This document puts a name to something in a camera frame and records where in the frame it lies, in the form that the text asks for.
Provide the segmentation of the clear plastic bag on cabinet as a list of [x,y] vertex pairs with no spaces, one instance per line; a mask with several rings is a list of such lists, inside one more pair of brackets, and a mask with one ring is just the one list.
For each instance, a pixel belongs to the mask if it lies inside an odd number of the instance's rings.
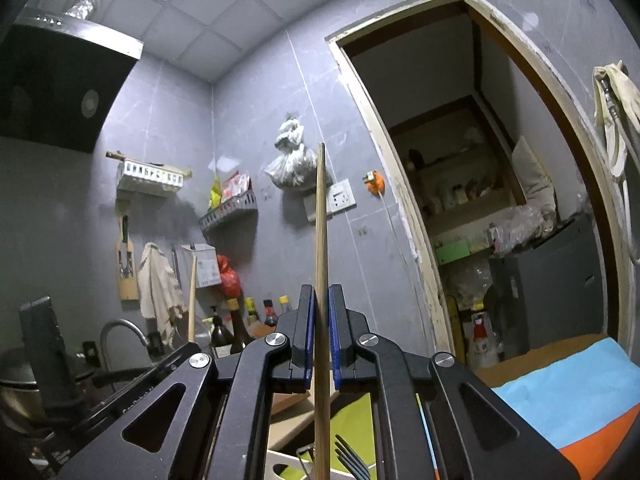
[[511,207],[489,228],[494,251],[506,255],[514,248],[544,234],[544,214],[532,205]]

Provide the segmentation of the multicolour felt table mat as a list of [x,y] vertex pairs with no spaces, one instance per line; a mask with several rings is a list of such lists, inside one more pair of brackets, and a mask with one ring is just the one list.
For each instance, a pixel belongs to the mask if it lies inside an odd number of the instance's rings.
[[[639,416],[639,367],[603,335],[564,339],[474,373],[550,442],[579,479],[635,479]],[[357,411],[332,422],[376,463],[370,394]]]

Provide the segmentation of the wooden cutting board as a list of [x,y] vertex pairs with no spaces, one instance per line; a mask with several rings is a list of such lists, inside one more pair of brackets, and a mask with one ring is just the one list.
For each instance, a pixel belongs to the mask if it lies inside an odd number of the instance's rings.
[[308,399],[309,392],[304,393],[275,393],[272,397],[271,415],[277,414],[292,408],[295,404]]

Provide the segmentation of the door frame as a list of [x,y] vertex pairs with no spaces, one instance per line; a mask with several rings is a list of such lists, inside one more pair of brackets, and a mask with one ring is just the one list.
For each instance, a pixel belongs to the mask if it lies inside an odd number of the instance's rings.
[[[594,222],[604,330],[637,335],[639,282],[623,237],[622,196],[602,143],[544,46],[487,0],[416,0],[329,38],[382,159],[416,263],[421,322],[436,350],[463,354],[490,284],[489,226],[526,203],[511,162],[524,136],[555,190],[559,225]],[[471,255],[439,264],[466,240]]]

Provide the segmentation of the white rubber gloves on wall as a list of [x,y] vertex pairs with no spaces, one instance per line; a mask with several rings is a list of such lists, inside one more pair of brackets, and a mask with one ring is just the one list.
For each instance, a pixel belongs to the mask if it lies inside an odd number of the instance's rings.
[[612,124],[613,118],[605,104],[601,81],[608,77],[613,94],[622,106],[628,122],[639,132],[639,89],[628,77],[623,61],[596,66],[592,72],[594,90],[594,121],[598,127]]

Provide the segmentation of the beige cushion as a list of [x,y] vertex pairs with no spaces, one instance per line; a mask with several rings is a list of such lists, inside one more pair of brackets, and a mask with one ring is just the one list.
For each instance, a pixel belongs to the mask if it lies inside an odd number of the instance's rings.
[[511,162],[527,203],[539,209],[544,222],[554,228],[558,221],[554,186],[524,136],[516,142]]

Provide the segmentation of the steel sink faucet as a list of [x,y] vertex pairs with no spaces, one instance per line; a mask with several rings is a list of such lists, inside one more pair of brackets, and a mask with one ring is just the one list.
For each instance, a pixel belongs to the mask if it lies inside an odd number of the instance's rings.
[[102,327],[99,348],[108,372],[150,367],[154,358],[152,339],[142,328],[126,318],[115,318]]

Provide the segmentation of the red cap sauce bottle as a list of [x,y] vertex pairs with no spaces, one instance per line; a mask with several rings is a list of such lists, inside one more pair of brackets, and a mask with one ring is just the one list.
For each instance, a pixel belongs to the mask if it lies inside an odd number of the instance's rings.
[[265,324],[269,327],[276,327],[278,324],[278,316],[276,315],[272,301],[265,299],[262,303],[264,304]]

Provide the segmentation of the white wall socket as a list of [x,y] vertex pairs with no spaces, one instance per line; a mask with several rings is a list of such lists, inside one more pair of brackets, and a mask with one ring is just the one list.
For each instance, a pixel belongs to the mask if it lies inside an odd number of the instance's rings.
[[[316,218],[316,196],[314,194],[306,196],[303,204],[308,221],[314,223]],[[328,216],[356,205],[356,198],[348,179],[334,183],[326,190],[326,214]]]

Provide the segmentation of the dark soy sauce bottle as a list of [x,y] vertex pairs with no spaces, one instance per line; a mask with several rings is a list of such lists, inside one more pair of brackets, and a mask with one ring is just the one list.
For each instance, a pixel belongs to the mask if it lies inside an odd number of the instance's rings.
[[227,301],[228,308],[231,315],[231,322],[233,327],[233,340],[231,344],[231,353],[242,352],[254,338],[250,336],[242,319],[240,312],[239,301],[235,298],[231,298]]

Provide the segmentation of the green box on shelf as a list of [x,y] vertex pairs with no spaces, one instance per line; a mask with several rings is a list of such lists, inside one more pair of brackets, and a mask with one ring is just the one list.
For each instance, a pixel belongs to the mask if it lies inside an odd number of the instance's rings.
[[435,249],[435,256],[439,264],[452,263],[469,257],[469,255],[471,255],[471,251],[466,240],[455,240]]

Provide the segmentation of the red plastic bag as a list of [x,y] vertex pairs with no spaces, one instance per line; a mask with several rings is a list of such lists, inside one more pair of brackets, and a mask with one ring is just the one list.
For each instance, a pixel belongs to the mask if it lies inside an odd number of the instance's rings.
[[225,255],[217,256],[220,274],[219,288],[226,298],[238,299],[242,295],[239,275],[232,269],[230,260]]

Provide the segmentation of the snack packets on rack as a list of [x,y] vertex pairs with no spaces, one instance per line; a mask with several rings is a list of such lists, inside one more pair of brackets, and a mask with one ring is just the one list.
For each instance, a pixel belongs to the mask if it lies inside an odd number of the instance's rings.
[[209,193],[209,209],[215,209],[221,204],[228,202],[236,196],[240,196],[250,189],[250,176],[235,171],[231,177],[221,182],[216,177],[212,189]]

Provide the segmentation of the wooden chopstick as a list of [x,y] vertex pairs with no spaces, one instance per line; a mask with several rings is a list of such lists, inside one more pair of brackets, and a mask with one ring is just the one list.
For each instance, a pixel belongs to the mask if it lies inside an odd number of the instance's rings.
[[195,291],[198,281],[198,257],[195,252],[192,255],[192,266],[189,289],[189,310],[188,310],[188,341],[195,344]]
[[326,307],[328,292],[328,229],[326,228],[326,146],[318,145],[316,220],[314,220],[314,478],[331,478],[330,453],[330,350]]

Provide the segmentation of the white wall basket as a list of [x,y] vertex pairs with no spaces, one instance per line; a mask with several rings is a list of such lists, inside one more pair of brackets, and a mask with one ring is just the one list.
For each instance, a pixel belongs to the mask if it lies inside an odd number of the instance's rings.
[[105,157],[118,161],[116,188],[122,192],[167,197],[178,193],[193,177],[191,170],[142,162],[119,152],[107,151]]

